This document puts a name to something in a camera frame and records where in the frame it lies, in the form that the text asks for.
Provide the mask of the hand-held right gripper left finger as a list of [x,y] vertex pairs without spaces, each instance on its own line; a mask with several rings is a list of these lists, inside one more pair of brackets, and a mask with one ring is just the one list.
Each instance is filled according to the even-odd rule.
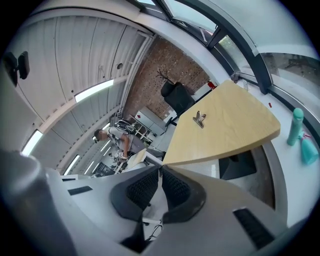
[[143,225],[143,212],[159,186],[157,166],[64,186],[77,256],[161,256],[160,241],[147,241]]

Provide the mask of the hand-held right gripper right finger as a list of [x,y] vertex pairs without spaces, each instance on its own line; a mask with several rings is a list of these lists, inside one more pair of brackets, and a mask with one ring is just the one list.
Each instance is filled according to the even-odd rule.
[[228,181],[168,166],[162,173],[167,199],[179,199],[142,256],[250,256],[287,230],[271,207]]

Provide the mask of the long ceiling light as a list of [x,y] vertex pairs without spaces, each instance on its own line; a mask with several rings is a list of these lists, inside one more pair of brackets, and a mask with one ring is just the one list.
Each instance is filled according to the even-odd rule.
[[77,154],[74,159],[72,160],[72,162],[69,164],[69,166],[66,168],[65,172],[63,173],[64,176],[67,176],[71,173],[71,171],[73,170],[73,168],[76,166],[76,164],[78,163],[80,158],[80,155]]
[[108,81],[104,81],[102,83],[99,83],[97,85],[94,85],[78,94],[76,94],[74,96],[74,99],[75,99],[75,102],[76,103],[79,103],[81,102],[82,100],[88,98],[88,97],[91,97],[92,95],[112,86],[114,84],[114,80],[111,79],[111,80],[108,80]]
[[29,156],[34,150],[35,146],[41,140],[42,136],[43,136],[43,133],[40,132],[38,129],[36,129],[31,135],[31,137],[28,139],[26,144],[23,146],[21,154],[24,156]]

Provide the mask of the white-framed wooden table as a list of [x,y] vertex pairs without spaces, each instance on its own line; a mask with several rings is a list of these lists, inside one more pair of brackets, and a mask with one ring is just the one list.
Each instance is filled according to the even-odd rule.
[[121,173],[147,167],[149,165],[162,166],[163,162],[159,158],[147,152],[146,149],[143,149],[128,159],[127,166],[125,167],[124,170],[121,171]]

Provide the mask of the white open shelf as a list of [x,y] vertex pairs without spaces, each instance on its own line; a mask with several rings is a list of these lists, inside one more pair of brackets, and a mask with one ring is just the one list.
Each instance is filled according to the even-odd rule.
[[135,119],[132,115],[129,115],[128,121],[135,128],[135,136],[141,139],[142,141],[153,142],[153,133],[152,131],[142,124],[140,121]]

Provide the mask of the white metal cabinet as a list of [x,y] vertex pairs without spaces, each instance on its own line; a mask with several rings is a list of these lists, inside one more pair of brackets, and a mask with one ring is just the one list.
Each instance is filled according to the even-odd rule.
[[155,137],[166,131],[166,123],[146,106],[137,112],[135,119],[150,129]]

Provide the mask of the teal spray bottle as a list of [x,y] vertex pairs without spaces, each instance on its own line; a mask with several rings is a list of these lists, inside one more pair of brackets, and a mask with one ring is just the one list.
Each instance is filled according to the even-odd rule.
[[311,141],[311,136],[302,131],[299,134],[301,159],[305,165],[313,164],[319,157],[319,152]]

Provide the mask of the black high-back office chair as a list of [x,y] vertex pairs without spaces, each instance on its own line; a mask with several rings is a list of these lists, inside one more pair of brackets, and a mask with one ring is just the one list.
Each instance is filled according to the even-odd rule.
[[164,101],[169,104],[176,113],[175,118],[171,117],[166,122],[166,128],[169,125],[176,126],[177,124],[174,121],[196,103],[187,88],[181,82],[173,84],[167,80],[162,86],[160,93]]

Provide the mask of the dark wooden coat rack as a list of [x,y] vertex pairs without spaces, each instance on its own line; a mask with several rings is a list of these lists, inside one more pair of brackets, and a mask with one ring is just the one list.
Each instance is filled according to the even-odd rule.
[[169,76],[168,76],[168,71],[165,70],[165,72],[162,72],[160,69],[157,71],[157,75],[155,76],[156,78],[160,78],[162,80],[164,80],[165,82],[169,82],[170,84],[174,85],[175,83],[170,80]]

